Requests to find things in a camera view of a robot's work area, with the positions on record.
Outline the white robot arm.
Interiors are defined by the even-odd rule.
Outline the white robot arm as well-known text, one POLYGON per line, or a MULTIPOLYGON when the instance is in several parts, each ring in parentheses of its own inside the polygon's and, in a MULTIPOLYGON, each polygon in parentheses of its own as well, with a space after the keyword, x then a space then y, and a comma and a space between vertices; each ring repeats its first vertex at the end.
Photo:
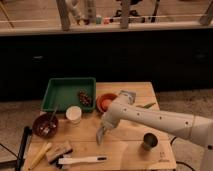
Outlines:
POLYGON ((133 106, 135 97, 120 94, 113 100, 101 119, 96 133, 100 145, 107 130, 128 120, 172 134, 204 148, 200 171, 213 171, 213 119, 193 114, 158 111, 133 106))

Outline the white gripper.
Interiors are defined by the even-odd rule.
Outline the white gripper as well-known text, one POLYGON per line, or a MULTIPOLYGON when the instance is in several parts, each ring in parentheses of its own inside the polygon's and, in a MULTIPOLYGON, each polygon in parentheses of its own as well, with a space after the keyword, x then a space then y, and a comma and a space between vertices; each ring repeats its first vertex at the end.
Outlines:
POLYGON ((102 116, 102 125, 96 133, 96 142, 98 145, 102 143, 106 130, 112 130, 117 127, 118 120, 113 115, 105 113, 102 116))

